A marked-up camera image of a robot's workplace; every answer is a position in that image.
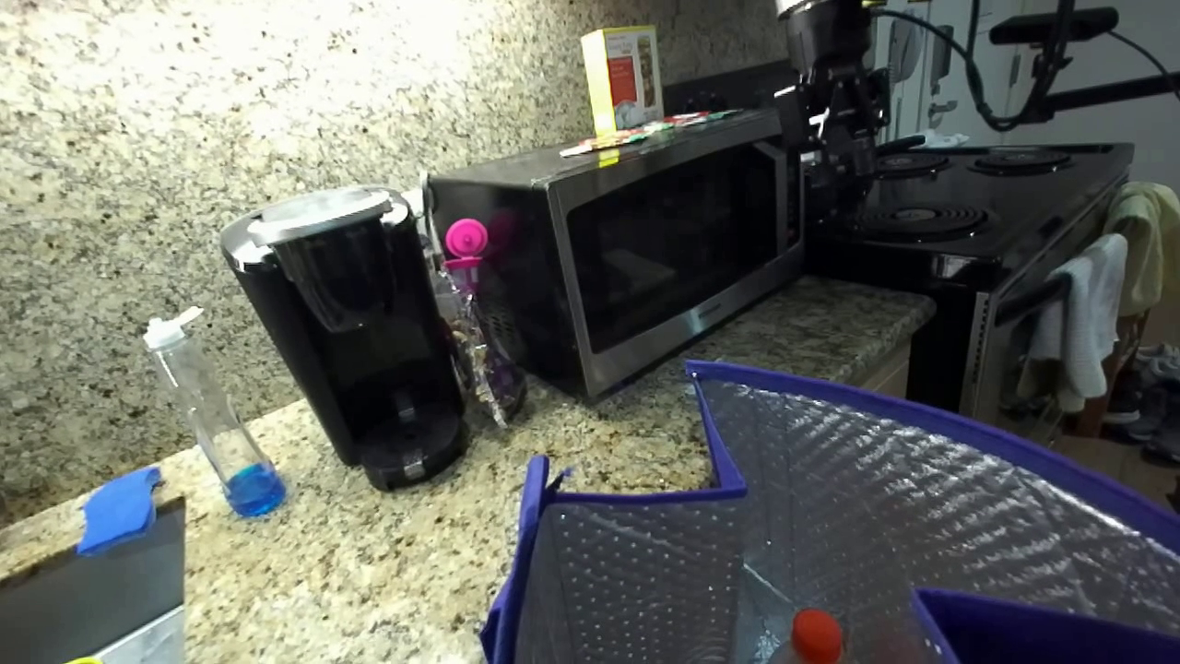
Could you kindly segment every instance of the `pink bottle cap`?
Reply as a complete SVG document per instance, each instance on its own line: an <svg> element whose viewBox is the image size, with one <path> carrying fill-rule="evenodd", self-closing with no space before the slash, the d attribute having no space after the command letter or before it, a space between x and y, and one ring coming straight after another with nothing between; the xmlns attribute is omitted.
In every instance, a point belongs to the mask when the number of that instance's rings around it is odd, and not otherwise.
<svg viewBox="0 0 1180 664"><path fill-rule="evenodd" d="M453 260L475 266L475 260L481 260L481 250L485 250L485 226L479 217L457 217L447 229L443 243Z"/></svg>

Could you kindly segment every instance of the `granite backsplash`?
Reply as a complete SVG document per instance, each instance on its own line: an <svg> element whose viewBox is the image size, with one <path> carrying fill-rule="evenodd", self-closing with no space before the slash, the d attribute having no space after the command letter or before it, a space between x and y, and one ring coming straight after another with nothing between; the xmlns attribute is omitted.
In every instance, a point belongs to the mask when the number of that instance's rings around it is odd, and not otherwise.
<svg viewBox="0 0 1180 664"><path fill-rule="evenodd" d="M3 0L0 525L189 441L143 322L201 307L242 415L295 399L218 253L266 199L586 136L578 35L662 81L768 60L768 0Z"/></svg>

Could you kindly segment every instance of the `stove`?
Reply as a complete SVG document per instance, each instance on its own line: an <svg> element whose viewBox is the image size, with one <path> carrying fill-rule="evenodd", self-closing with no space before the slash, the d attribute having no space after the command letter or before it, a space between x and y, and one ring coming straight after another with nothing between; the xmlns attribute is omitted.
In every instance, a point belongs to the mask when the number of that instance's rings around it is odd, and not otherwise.
<svg viewBox="0 0 1180 664"><path fill-rule="evenodd" d="M856 208L810 217L808 266L928 295L908 399L1025 432L1016 381L1036 312L1060 295L1049 268L1103 231L1127 162L1127 145L881 154Z"/></svg>

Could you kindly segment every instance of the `blue liquid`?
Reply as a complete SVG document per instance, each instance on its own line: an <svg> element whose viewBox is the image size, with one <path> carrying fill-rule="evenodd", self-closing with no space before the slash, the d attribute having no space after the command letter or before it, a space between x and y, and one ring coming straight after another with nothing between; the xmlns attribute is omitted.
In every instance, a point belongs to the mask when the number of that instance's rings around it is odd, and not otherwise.
<svg viewBox="0 0 1180 664"><path fill-rule="evenodd" d="M227 475L223 497L233 511L256 518L283 504L287 486L269 463L245 463L234 475Z"/></svg>

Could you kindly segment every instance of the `microwave window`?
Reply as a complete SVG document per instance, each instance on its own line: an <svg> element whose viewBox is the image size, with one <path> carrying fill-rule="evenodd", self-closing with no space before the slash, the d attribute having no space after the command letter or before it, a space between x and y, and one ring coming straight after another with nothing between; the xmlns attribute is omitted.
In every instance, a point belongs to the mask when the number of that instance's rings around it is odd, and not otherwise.
<svg viewBox="0 0 1180 664"><path fill-rule="evenodd" d="M773 162L754 148L662 168L572 208L588 347L617 347L771 260L773 208Z"/></svg>

